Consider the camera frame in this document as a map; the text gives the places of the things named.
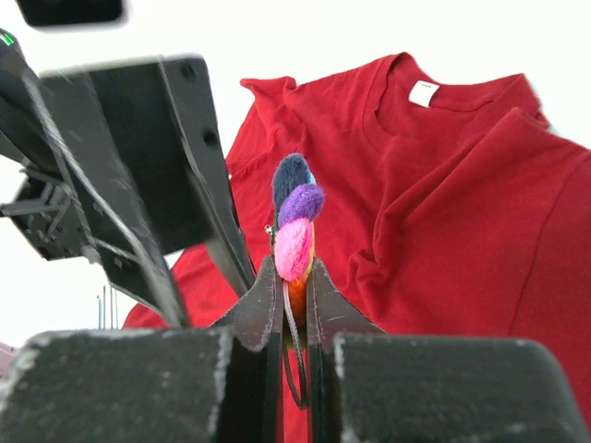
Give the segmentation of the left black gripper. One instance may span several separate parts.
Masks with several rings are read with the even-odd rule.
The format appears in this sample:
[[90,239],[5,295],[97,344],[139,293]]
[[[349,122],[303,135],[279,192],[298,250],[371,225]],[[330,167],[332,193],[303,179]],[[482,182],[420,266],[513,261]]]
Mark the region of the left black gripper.
[[24,166],[14,200],[1,205],[43,259],[103,265],[117,289],[154,298],[173,328],[188,319],[166,255],[204,245],[235,293],[252,286],[202,57],[38,78],[4,45],[1,134],[3,156],[63,178]]

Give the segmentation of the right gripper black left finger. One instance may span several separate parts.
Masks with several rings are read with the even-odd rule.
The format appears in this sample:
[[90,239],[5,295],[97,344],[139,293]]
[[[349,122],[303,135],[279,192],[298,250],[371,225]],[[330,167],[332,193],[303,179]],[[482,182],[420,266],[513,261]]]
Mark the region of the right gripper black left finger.
[[32,337],[1,382],[5,442],[279,442],[283,303],[266,258],[207,329]]

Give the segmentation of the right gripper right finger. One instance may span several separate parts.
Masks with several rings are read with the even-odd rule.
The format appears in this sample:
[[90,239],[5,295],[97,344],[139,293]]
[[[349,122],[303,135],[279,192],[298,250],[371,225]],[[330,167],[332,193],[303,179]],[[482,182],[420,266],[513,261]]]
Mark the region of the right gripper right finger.
[[586,442],[567,378],[524,339],[395,336],[335,288],[307,286],[312,442]]

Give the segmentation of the red t-shirt garment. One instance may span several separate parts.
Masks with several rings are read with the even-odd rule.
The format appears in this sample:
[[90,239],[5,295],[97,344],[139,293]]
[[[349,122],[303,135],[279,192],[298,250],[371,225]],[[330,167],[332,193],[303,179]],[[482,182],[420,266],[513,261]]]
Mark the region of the red t-shirt garment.
[[299,153],[326,195],[317,253],[352,305],[390,335],[541,344],[590,434],[590,151],[550,132],[526,77],[441,85],[400,53],[243,86],[226,163],[254,261],[273,174]]

